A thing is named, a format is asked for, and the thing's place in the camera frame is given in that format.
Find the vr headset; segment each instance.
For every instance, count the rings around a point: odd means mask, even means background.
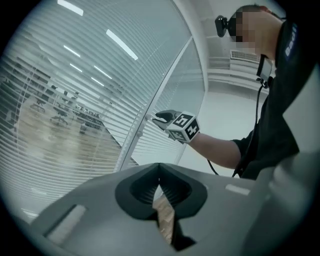
[[[233,39],[236,39],[237,42],[240,40],[240,37],[236,37],[236,18],[231,18],[229,21],[226,17],[223,17],[222,15],[219,15],[215,21],[215,27],[217,34],[220,38],[223,38],[228,30],[230,36]]]

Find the horizontal blinds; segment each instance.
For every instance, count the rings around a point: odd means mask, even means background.
[[[200,60],[192,40],[175,67],[151,116],[157,118],[157,112],[170,109],[180,112],[188,111],[197,115],[204,94],[205,86]],[[168,138],[168,134],[159,129],[150,119],[132,153],[132,158],[139,165],[157,162],[173,164],[181,148],[180,142]]]
[[[69,2],[41,2],[0,61],[1,177],[33,215],[113,171],[191,36],[169,0]]]

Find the grey machine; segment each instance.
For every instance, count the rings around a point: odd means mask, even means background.
[[[154,163],[91,179],[46,208],[25,235],[45,255],[263,255],[303,220],[320,152],[299,153],[257,180]],[[172,243],[158,229],[154,193],[175,211]]]

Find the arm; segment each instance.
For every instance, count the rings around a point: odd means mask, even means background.
[[[241,159],[239,147],[232,140],[198,133],[189,145],[200,155],[222,167],[235,169]]]

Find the grey glove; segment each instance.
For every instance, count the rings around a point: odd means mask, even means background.
[[[156,117],[162,118],[165,121],[159,120],[159,119],[152,119],[152,122],[156,124],[161,130],[166,130],[166,128],[181,114],[182,112],[175,111],[173,109],[170,110],[164,110],[160,111],[155,114]]]

